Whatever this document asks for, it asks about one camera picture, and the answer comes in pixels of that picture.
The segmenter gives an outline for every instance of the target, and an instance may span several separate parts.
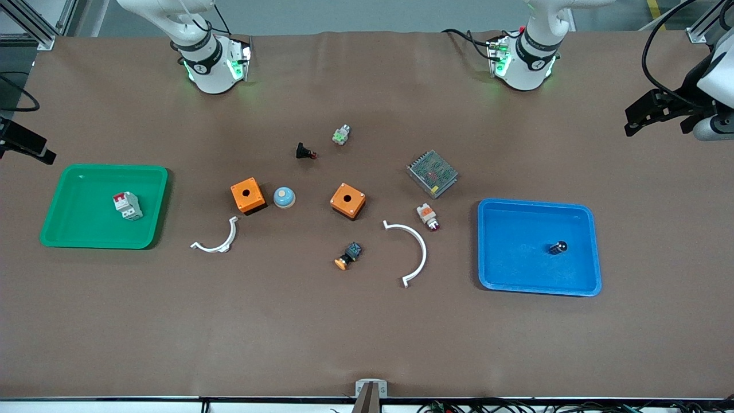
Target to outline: black device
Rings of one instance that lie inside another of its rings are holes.
[[[0,117],[0,159],[5,151],[25,154],[53,165],[56,154],[46,148],[46,139],[32,130]]]

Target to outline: light blue round button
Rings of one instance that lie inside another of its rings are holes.
[[[275,202],[275,206],[278,208],[290,208],[296,202],[296,194],[293,193],[291,188],[280,187],[275,190],[273,202]]]

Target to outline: small metal cylinder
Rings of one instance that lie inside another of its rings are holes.
[[[558,241],[557,243],[550,246],[548,249],[549,254],[558,255],[561,252],[566,252],[568,250],[568,244],[566,244],[565,241]]]

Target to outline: green and white connector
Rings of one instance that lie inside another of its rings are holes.
[[[344,125],[341,128],[336,129],[336,132],[334,132],[334,136],[331,138],[331,140],[333,140],[338,145],[343,145],[349,139],[349,133],[351,131],[352,128],[350,128],[349,125]]]

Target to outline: orange box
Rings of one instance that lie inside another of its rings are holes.
[[[365,206],[366,199],[365,194],[347,184],[342,184],[331,197],[331,206],[336,212],[355,220]]]
[[[250,215],[268,206],[255,178],[245,179],[232,185],[231,189],[237,208],[245,215]]]

